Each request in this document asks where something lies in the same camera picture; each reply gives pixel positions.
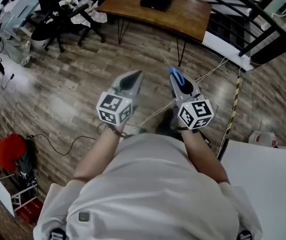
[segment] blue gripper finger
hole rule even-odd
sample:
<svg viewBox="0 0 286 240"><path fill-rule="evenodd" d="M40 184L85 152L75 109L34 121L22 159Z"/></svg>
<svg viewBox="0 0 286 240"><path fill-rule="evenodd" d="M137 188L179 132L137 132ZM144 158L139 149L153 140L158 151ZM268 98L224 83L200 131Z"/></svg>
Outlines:
<svg viewBox="0 0 286 240"><path fill-rule="evenodd" d="M176 68L174 68L173 66L171 66L171 68L169 69L169 73L173 74L175 76L175 78L177 79L178 83L181 86L185 85L185 78L184 78L183 74L181 73L181 71L179 71Z"/></svg>

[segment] button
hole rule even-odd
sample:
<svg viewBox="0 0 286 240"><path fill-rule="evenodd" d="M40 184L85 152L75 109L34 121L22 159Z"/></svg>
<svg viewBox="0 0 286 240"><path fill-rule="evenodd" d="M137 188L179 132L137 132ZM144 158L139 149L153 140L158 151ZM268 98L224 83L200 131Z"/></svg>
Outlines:
<svg viewBox="0 0 286 240"><path fill-rule="evenodd" d="M89 213L88 212L80 212L78 214L78 220L80 222L89 222Z"/></svg>

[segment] yellow black striped tape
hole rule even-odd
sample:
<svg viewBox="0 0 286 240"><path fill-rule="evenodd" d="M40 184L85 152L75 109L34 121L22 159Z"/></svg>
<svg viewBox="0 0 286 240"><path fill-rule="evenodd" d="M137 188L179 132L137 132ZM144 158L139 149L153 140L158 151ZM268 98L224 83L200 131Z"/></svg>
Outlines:
<svg viewBox="0 0 286 240"><path fill-rule="evenodd" d="M237 85L236 85L236 94L235 94L235 99L234 99L234 105L233 105L232 115L231 115L231 117L230 117L230 119L229 119L228 126L227 126L227 128L226 128L226 131L225 131L224 136L226 136L226 135L229 134L229 131L230 131L231 128L232 128L232 123L233 123L234 116L236 115L236 105L237 105L237 98L238 98L238 91L239 91L239 82L240 82L240 75L238 74L238 77L237 77Z"/></svg>

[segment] wooden floor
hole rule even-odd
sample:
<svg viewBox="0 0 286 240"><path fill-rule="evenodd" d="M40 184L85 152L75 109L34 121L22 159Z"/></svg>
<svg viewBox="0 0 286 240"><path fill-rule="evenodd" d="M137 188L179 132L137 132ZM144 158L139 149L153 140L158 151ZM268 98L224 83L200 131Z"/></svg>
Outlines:
<svg viewBox="0 0 286 240"><path fill-rule="evenodd" d="M172 99L168 66L159 52L177 66L175 36L158 28L130 24L122 44L118 45L117 24L105 24L101 32L106 35L106 43L100 43L98 36L91 32L81 48L77 46L79 37L65 35L64 53L59 52L57 43L48 52L34 47L27 68L6 59L3 61L6 67L4 85L11 73L15 77L0 92L1 138L10 133L23 136L42 133L63 153L77 136L97 138L96 126L100 124L96 113L98 98L116 76L130 70L142 70L145 77L139 107L130 124L141 123L168 104ZM180 69L197 79L220 61L218 56L188 43ZM237 74L238 69L226 63L199 83L215 112L209 126L202 130L215 152L232 111ZM160 119L161 115L148 121L144 127L153 132ZM236 116L228 137L246 142L254 130L273 131L279 135L280 144L286 146L286 54L267 65L241 73ZM70 180L76 164L94 143L82 138L67 156L61 156L43 137L34 141L38 148L35 171L42 198L51 183L64 185Z"/></svg>

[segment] red object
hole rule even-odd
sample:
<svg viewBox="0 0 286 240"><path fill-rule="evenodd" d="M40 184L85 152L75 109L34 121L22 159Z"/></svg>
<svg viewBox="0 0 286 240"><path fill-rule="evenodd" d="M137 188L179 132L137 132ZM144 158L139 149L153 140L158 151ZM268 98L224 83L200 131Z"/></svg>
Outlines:
<svg viewBox="0 0 286 240"><path fill-rule="evenodd" d="M39 215L41 214L43 204L38 200L32 200L30 203L26 204L17 210L17 213L23 217L29 224L37 222Z"/></svg>
<svg viewBox="0 0 286 240"><path fill-rule="evenodd" d="M11 134L0 141L0 165L8 172L16 171L17 161L27 151L25 141L18 134Z"/></svg>

